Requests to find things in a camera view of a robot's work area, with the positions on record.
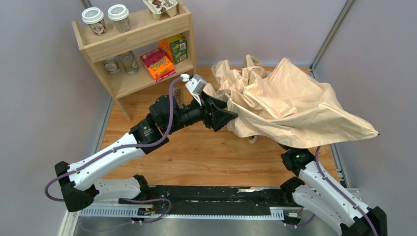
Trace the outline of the beige umbrella with black shaft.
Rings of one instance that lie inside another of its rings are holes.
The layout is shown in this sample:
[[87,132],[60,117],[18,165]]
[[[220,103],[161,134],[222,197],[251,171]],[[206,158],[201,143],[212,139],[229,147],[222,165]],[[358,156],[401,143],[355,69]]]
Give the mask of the beige umbrella with black shaft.
[[287,58],[272,71],[252,55],[240,69],[222,60],[211,70],[216,85],[207,84],[204,92],[237,113],[227,129],[238,137],[266,136],[292,148],[313,148],[378,135],[372,124],[342,108],[330,84]]

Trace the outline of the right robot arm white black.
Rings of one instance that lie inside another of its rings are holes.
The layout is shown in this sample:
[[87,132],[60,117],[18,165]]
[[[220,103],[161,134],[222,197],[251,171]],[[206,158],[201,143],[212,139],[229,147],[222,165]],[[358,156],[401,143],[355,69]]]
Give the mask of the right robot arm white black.
[[295,174],[280,188],[287,201],[310,210],[339,236],[386,236],[387,215],[371,208],[337,182],[308,149],[281,145],[286,169]]

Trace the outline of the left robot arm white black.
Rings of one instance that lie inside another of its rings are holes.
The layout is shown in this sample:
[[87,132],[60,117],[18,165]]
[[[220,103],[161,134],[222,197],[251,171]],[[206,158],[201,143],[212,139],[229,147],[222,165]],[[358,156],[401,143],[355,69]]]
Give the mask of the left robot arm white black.
[[202,93],[189,105],[180,108],[172,95],[157,98],[145,119],[133,126],[119,140],[94,155],[76,162],[61,161],[55,165],[63,201],[69,212],[106,199],[110,194],[118,198],[135,199],[145,190],[137,177],[129,183],[113,182],[111,191],[102,181],[103,176],[130,160],[145,156],[169,142],[167,137],[187,126],[202,122],[206,128],[218,131],[238,117],[227,110],[227,103]]

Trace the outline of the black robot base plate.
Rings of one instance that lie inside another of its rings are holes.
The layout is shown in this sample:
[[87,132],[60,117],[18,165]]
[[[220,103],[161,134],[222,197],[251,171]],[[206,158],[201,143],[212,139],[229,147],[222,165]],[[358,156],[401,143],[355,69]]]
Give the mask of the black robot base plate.
[[271,207],[298,207],[280,188],[156,185],[143,200],[169,199],[170,214],[266,216]]

